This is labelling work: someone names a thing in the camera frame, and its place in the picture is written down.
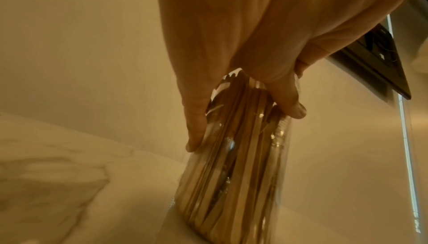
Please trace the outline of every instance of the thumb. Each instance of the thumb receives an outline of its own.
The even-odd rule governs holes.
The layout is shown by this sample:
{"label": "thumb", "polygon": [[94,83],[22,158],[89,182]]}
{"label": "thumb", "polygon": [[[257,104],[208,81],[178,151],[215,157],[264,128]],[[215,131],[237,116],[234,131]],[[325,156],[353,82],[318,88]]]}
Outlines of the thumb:
{"label": "thumb", "polygon": [[293,70],[274,82],[265,83],[265,86],[286,115],[295,119],[302,119],[306,116],[306,108],[299,103],[299,93]]}
{"label": "thumb", "polygon": [[207,126],[205,112],[211,100],[211,92],[199,97],[194,97],[189,95],[189,92],[180,88],[180,86],[178,88],[182,97],[187,131],[189,134],[186,151],[191,153],[198,149],[205,135]]}

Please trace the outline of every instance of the fingernail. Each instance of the fingernail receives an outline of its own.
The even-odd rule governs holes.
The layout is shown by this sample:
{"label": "fingernail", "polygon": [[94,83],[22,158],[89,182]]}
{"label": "fingernail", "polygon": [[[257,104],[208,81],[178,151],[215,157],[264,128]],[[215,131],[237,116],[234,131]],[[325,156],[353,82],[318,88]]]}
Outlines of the fingernail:
{"label": "fingernail", "polygon": [[305,117],[306,114],[308,114],[308,111],[302,104],[299,104],[299,113],[302,116],[302,118]]}
{"label": "fingernail", "polygon": [[186,151],[190,153],[190,146],[189,143],[186,144]]}

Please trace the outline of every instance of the hand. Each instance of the hand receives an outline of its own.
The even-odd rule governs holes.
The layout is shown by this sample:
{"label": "hand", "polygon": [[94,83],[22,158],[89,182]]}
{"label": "hand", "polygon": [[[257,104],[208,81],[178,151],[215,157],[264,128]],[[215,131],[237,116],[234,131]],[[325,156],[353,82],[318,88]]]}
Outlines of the hand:
{"label": "hand", "polygon": [[303,118],[294,73],[352,43],[403,0],[159,0],[169,58],[195,151],[212,90],[241,67]]}

